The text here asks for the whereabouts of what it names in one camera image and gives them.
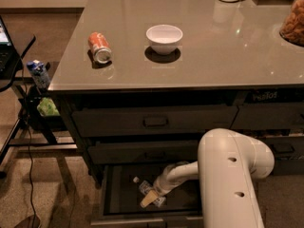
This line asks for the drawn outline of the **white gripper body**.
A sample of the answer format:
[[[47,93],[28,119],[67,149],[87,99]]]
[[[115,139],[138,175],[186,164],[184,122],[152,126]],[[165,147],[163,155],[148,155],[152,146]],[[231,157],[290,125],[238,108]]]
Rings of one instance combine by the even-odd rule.
[[[175,184],[168,179],[168,173],[163,171],[155,179],[153,188],[159,196],[165,196],[175,188]]]

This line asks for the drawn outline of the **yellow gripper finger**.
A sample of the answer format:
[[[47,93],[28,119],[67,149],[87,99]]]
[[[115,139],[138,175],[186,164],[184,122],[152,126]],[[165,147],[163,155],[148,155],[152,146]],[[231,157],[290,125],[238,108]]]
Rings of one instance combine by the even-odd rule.
[[[159,197],[155,190],[150,190],[141,201],[141,207],[145,208]]]

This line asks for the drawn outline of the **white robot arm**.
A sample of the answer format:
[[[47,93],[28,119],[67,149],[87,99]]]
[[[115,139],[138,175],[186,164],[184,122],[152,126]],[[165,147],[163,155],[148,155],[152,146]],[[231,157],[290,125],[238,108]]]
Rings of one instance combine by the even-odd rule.
[[[213,129],[199,141],[198,160],[166,166],[141,207],[198,179],[204,228],[264,228],[253,181],[268,177],[274,165],[274,155],[264,142]]]

